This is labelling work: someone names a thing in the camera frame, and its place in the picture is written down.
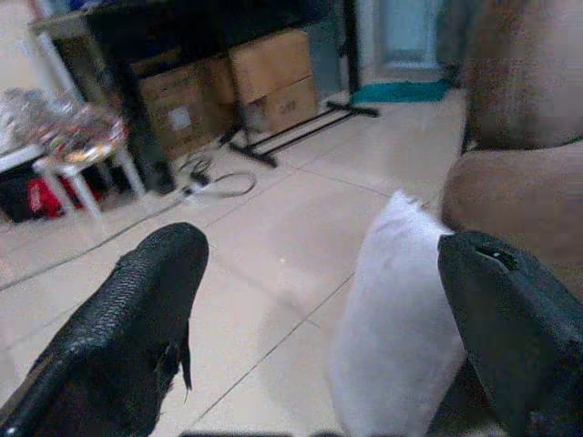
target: white wall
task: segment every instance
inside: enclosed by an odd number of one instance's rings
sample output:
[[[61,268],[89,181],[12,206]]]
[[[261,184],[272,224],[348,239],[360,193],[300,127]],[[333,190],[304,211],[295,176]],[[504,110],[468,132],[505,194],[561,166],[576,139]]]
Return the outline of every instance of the white wall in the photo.
[[[376,0],[356,0],[356,20],[358,30],[358,54],[361,69],[374,67],[374,27]]]
[[[381,42],[387,51],[425,49],[425,26],[428,2],[411,0],[383,0],[381,14],[385,24]]]
[[[26,0],[0,0],[0,93],[11,87],[38,86],[20,46],[31,20]]]

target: wire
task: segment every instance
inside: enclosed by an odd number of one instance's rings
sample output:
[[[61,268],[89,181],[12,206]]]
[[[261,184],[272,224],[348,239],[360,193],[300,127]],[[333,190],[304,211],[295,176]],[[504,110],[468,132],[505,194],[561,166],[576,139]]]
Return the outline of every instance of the wire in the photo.
[[[228,192],[220,192],[220,191],[208,192],[207,191],[208,188],[211,188],[213,185],[216,185],[217,183],[221,182],[222,180],[225,180],[228,178],[236,178],[236,177],[247,178],[250,181],[249,187],[245,188],[242,191],[228,191]],[[250,171],[236,171],[233,173],[227,173],[225,175],[222,175],[219,178],[212,180],[206,187],[204,187],[198,191],[195,191],[195,193],[201,194],[201,195],[206,195],[206,196],[212,196],[214,198],[237,198],[239,196],[245,196],[247,193],[252,191],[256,185],[257,185],[257,177],[255,176],[254,173],[251,173]]]
[[[192,175],[202,175],[206,178],[205,173],[206,173],[206,171],[209,170],[210,165],[212,164],[212,158],[210,158],[210,157],[197,158],[197,157],[199,157],[199,155],[195,155],[193,157],[193,154],[190,154],[187,157],[186,162],[179,168],[179,172],[194,162],[192,170],[190,171],[191,177],[194,178]],[[209,190],[209,188],[212,188],[214,185],[221,182],[222,180],[226,180],[228,178],[237,178],[237,177],[247,178],[250,181],[249,187],[245,188],[244,190],[241,190],[241,191],[220,192],[220,191]],[[43,273],[47,273],[48,271],[50,271],[52,269],[56,269],[57,267],[61,267],[65,264],[68,264],[69,262],[80,259],[81,257],[84,257],[85,255],[87,255],[88,253],[90,253],[96,249],[102,248],[103,246],[108,244],[110,241],[113,241],[114,239],[122,236],[123,234],[125,234],[129,230],[133,229],[137,225],[145,222],[146,220],[153,219],[157,216],[164,214],[165,212],[170,211],[171,209],[177,207],[183,201],[188,200],[188,198],[190,198],[192,196],[204,195],[204,196],[209,196],[209,197],[214,197],[214,198],[236,198],[239,196],[245,196],[246,194],[251,192],[255,188],[255,186],[257,185],[257,177],[255,176],[255,174],[251,173],[250,171],[238,171],[238,172],[233,172],[233,173],[227,173],[227,174],[222,175],[221,177],[216,178],[214,180],[208,179],[208,181],[209,182],[205,186],[198,188],[198,189],[193,190],[192,188],[183,188],[181,190],[181,197],[178,198],[177,200],[175,200],[172,204],[168,205],[165,208],[159,209],[158,211],[153,212],[144,218],[141,218],[140,220],[138,220],[135,223],[132,223],[131,225],[124,227],[123,229],[119,230],[118,232],[114,233],[113,235],[110,235],[109,237],[107,237],[103,241],[99,242],[97,245],[93,246],[92,248],[89,248],[89,249],[86,249],[80,253],[77,253],[76,255],[74,255],[72,257],[62,259],[61,261],[59,261],[55,264],[52,264],[50,266],[33,271],[32,273],[29,273],[29,274],[23,276],[22,278],[15,279],[15,280],[8,282],[4,285],[0,285],[0,292],[7,290],[10,287],[14,287],[15,285],[20,284],[21,282],[25,282],[27,280],[33,279],[37,276],[40,276]]]
[[[76,255],[73,255],[72,257],[62,259],[59,262],[57,262],[55,264],[52,264],[50,266],[47,266],[47,267],[44,267],[42,269],[33,271],[32,273],[29,273],[29,274],[27,274],[27,275],[25,275],[25,276],[23,276],[23,277],[21,277],[19,279],[15,279],[15,280],[13,280],[11,282],[8,282],[6,284],[3,284],[3,285],[0,286],[0,292],[2,292],[4,290],[7,290],[10,287],[14,287],[15,285],[17,285],[17,284],[19,284],[21,282],[25,282],[25,281],[30,280],[32,278],[35,278],[35,277],[37,277],[39,275],[42,275],[43,273],[47,273],[48,271],[50,271],[52,269],[56,269],[57,267],[61,267],[61,266],[65,265],[65,264],[68,264],[69,262],[75,261],[76,259],[79,259],[81,257],[84,257],[88,253],[90,253],[90,252],[92,252],[92,251],[94,251],[96,249],[99,249],[99,248],[105,246],[106,244],[108,244],[110,241],[113,241],[117,237],[122,236],[123,234],[125,234],[129,230],[133,229],[137,225],[143,223],[144,221],[150,220],[150,219],[153,219],[153,218],[155,218],[155,217],[157,217],[159,215],[162,215],[165,212],[170,211],[171,209],[177,207],[181,203],[182,203],[182,199],[180,198],[180,199],[176,200],[174,203],[172,203],[171,205],[168,205],[167,207],[165,207],[163,209],[160,209],[160,210],[158,210],[156,212],[153,212],[152,214],[149,214],[146,217],[141,218],[137,222],[132,223],[131,225],[126,226],[122,230],[119,230],[115,234],[110,235],[109,237],[107,237],[106,239],[104,239],[103,241],[99,242],[97,245],[95,245],[95,246],[93,246],[93,247],[91,247],[89,249],[83,250],[82,252],[79,252]]]

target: white cushion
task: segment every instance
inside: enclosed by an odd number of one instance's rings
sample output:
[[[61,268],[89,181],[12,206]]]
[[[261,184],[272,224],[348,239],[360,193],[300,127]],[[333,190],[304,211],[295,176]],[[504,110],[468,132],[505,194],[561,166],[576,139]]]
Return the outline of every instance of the white cushion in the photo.
[[[425,435],[465,361],[437,268],[447,233],[397,191],[364,239],[329,369],[352,437]]]

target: metal rod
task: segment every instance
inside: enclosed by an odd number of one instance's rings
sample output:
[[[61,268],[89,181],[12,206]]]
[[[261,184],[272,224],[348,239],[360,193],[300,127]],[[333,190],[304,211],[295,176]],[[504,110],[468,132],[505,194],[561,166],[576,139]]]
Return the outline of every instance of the metal rod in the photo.
[[[351,112],[351,113],[346,114],[345,116],[342,116],[340,118],[336,118],[334,121],[331,121],[330,123],[326,123],[325,125],[318,126],[314,130],[311,130],[310,132],[306,132],[305,134],[301,134],[301,135],[297,136],[296,138],[293,138],[289,141],[286,141],[283,144],[280,144],[276,147],[270,148],[269,150],[266,150],[265,152],[263,152],[262,155],[269,155],[271,153],[279,152],[280,150],[283,150],[283,149],[285,149],[285,148],[287,148],[295,143],[298,143],[307,137],[311,137],[312,135],[315,135],[319,132],[322,132],[324,129],[327,129],[328,127],[332,127],[332,126],[334,126],[334,125],[336,125],[344,120],[347,120],[348,118],[355,117],[355,116],[356,116],[356,114]]]
[[[470,129],[470,125],[466,122],[464,130],[464,139],[462,139],[462,149],[460,151],[460,155],[464,155],[464,153],[467,152],[467,148],[470,146],[471,142],[472,142],[472,130]]]
[[[344,0],[344,31],[346,33],[346,55],[348,56],[348,89],[353,95],[361,87],[358,76],[358,32],[354,0]]]
[[[229,143],[229,147],[231,150],[233,150],[237,153],[241,153],[242,155],[245,155],[246,157],[257,159],[258,161],[262,162],[263,164],[267,164],[268,166],[273,167],[273,168],[277,167],[277,161],[275,160],[275,158],[270,157],[268,154],[265,154],[265,153],[255,153],[253,151],[253,147],[249,147],[249,146],[241,147],[233,141],[231,141]]]
[[[336,102],[326,102],[326,106],[330,109],[336,109],[339,111],[354,112],[357,116],[367,116],[378,118],[380,116],[379,110],[373,107],[355,107],[350,103],[336,103]]]
[[[247,147],[250,147],[250,148],[259,147],[261,144],[265,144],[268,141],[271,141],[271,140],[273,140],[273,139],[275,139],[277,137],[281,137],[282,135],[287,134],[288,132],[291,132],[294,129],[297,129],[298,127],[307,125],[307,124],[311,123],[312,121],[316,121],[316,120],[318,120],[318,119],[320,119],[322,117],[329,116],[330,114],[336,112],[336,110],[337,109],[329,109],[329,110],[327,110],[325,112],[322,112],[321,114],[318,114],[316,117],[308,118],[307,120],[301,121],[300,123],[295,124],[292,127],[288,127],[287,129],[283,129],[280,132],[276,132],[275,134],[270,135],[267,138],[264,138],[264,139],[262,139],[262,140],[260,140],[260,141],[258,141],[256,143],[249,144]]]

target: white tile floor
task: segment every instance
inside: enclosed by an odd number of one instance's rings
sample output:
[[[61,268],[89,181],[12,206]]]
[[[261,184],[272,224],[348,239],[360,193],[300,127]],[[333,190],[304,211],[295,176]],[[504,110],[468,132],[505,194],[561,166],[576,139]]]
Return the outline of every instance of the white tile floor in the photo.
[[[242,198],[182,204],[43,274],[14,280],[88,249],[174,195],[125,201],[103,227],[77,219],[0,229],[0,403],[118,257],[154,229],[188,221],[205,231],[210,263],[194,304],[194,391],[179,380],[156,436],[183,430],[339,431],[325,381],[326,350],[350,289],[364,232],[396,188],[435,204],[462,135],[463,95],[386,105],[282,151],[270,169],[228,151],[219,175],[251,170]]]

